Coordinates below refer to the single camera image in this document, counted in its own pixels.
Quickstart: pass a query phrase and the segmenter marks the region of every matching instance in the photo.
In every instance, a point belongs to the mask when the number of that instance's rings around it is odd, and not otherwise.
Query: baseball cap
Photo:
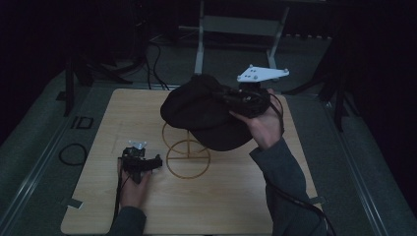
[[[160,107],[165,122],[185,129],[205,147],[226,151],[238,148],[252,135],[247,125],[230,115],[227,105],[213,97],[227,89],[213,76],[201,74],[173,90]]]

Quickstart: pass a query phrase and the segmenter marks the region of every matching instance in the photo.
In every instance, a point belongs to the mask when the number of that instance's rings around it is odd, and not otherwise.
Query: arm
[[[266,180],[292,197],[309,202],[306,180],[298,162],[291,154],[282,138],[282,106],[271,96],[270,107],[264,114],[249,119],[230,112],[245,122],[258,146],[250,155],[259,165]],[[273,221],[272,235],[326,235],[326,223],[308,209],[288,201],[278,191],[267,184],[267,205]]]
[[[110,229],[110,232],[108,232],[106,235],[143,235],[146,221],[147,217],[139,208],[133,206],[125,206],[120,210],[113,226]]]
[[[119,161],[118,171],[121,171],[121,183],[124,183],[120,192],[119,204],[121,210],[111,226],[110,231],[106,235],[140,236],[144,234],[145,223],[147,221],[147,217],[141,210],[141,206],[146,198],[151,172],[146,172],[142,177],[141,183],[137,184],[120,168],[120,166],[121,163]]]
[[[250,155],[275,187],[309,202],[304,174],[284,139],[266,150],[256,148]],[[273,235],[326,235],[325,222],[313,211],[291,203],[269,185],[266,194]]]

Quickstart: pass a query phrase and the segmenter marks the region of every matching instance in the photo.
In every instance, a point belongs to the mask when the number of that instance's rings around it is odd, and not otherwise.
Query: person's right hand
[[[147,171],[140,184],[133,181],[128,176],[123,168],[120,168],[121,161],[118,160],[118,171],[122,171],[122,190],[120,192],[120,207],[136,207],[141,208],[147,196],[148,181],[151,175],[151,171]]]
[[[271,88],[268,89],[268,92],[274,94],[273,89]],[[280,102],[273,96],[270,97],[270,102],[282,114],[282,106]],[[230,114],[248,125],[252,137],[255,142],[257,142],[260,149],[268,149],[281,139],[283,131],[281,131],[281,124],[278,119],[278,115],[272,107],[268,108],[264,114],[252,119],[233,111],[230,111]]]

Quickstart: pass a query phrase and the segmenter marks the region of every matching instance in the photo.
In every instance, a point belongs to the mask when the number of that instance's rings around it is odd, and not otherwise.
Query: cable
[[[77,147],[80,147],[82,150],[83,150],[83,152],[84,152],[84,161],[83,162],[80,162],[80,163],[71,163],[71,162],[68,162],[68,161],[66,161],[66,160],[64,160],[64,158],[62,157],[62,152],[64,152],[64,150],[66,150],[67,148],[69,148],[69,147],[72,147],[72,146],[77,146]],[[70,145],[67,145],[67,146],[65,146],[64,148],[62,148],[60,151],[59,151],[59,155],[58,155],[58,157],[59,157],[59,160],[61,160],[61,162],[62,163],[64,163],[64,164],[66,164],[66,165],[70,165],[70,166],[78,166],[78,165],[84,165],[85,163],[86,163],[86,161],[87,161],[87,149],[86,149],[86,147],[84,147],[83,145],[81,145],[81,144],[76,144],[76,143],[74,143],[74,144],[70,144]]]
[[[264,177],[265,177],[265,180],[267,181],[267,185],[272,187],[275,190],[275,192],[278,193],[280,196],[282,196],[284,199],[287,199],[288,201],[290,201],[291,203],[293,203],[293,204],[295,204],[299,207],[303,207],[305,209],[308,209],[308,210],[314,212],[315,214],[317,214],[319,216],[320,221],[324,220],[326,222],[326,224],[328,225],[328,228],[330,229],[330,231],[328,231],[328,236],[335,236],[336,235],[333,226],[331,225],[330,221],[328,220],[328,217],[319,208],[317,208],[317,207],[315,207],[315,206],[313,206],[309,203],[306,203],[302,200],[299,200],[295,197],[292,197],[291,195],[283,192],[281,189],[274,186],[271,183],[271,181],[267,178],[267,176],[264,176]]]
[[[279,120],[279,124],[280,124],[280,128],[281,128],[281,136],[284,134],[284,108],[282,107],[282,103],[281,101],[278,99],[278,97],[276,97],[274,94],[269,94],[270,96],[272,96],[273,98],[275,98],[279,105],[281,106],[281,112],[279,112],[279,110],[272,104],[272,102],[269,101],[269,106],[275,111],[276,115],[278,115],[278,120]]]
[[[153,67],[152,67],[152,71],[153,71],[153,76],[156,78],[156,80],[159,82],[159,84],[162,86],[162,89],[167,89],[167,90],[169,90],[169,87],[168,87],[168,85],[159,77],[159,75],[157,74],[157,72],[156,72],[156,63],[157,63],[157,61],[159,60],[159,57],[160,57],[160,47],[159,47],[159,45],[157,45],[156,43],[154,43],[154,42],[149,42],[149,44],[150,45],[152,45],[152,46],[155,46],[157,49],[158,49],[158,53],[157,53],[157,56],[156,56],[156,59],[155,59],[155,61],[154,61],[154,63],[153,63]],[[149,89],[150,89],[150,66],[149,66],[149,61],[148,61],[148,64],[147,64],[147,67],[148,67],[148,83],[149,83]]]
[[[117,179],[116,201],[114,203],[113,221],[111,222],[111,226],[113,226],[114,221],[116,221],[116,217],[119,214],[120,193],[122,192],[122,188],[125,185],[126,181],[129,179],[127,178],[122,185],[123,159],[121,157],[118,157],[118,159],[120,159],[121,163],[119,168],[119,177]]]

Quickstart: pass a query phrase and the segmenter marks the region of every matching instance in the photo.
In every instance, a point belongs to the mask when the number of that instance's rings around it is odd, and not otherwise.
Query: wooden table
[[[117,157],[129,141],[146,141],[146,158],[160,154],[166,160],[169,147],[163,141],[159,108],[169,91],[117,89],[114,91],[89,152],[89,157],[74,191],[73,199],[83,202],[80,209],[68,207],[61,230],[65,234],[103,234],[112,222],[117,187]],[[286,139],[302,166],[307,193],[316,189],[301,148],[287,102],[284,107]],[[166,127],[170,145],[187,139],[185,130]],[[265,180],[249,152],[256,147],[250,141],[231,151],[209,150],[207,172],[194,179],[173,175],[166,162],[154,171],[149,195],[143,207],[148,217],[146,234],[270,234]],[[201,163],[170,160],[181,175],[193,175],[207,166]]]

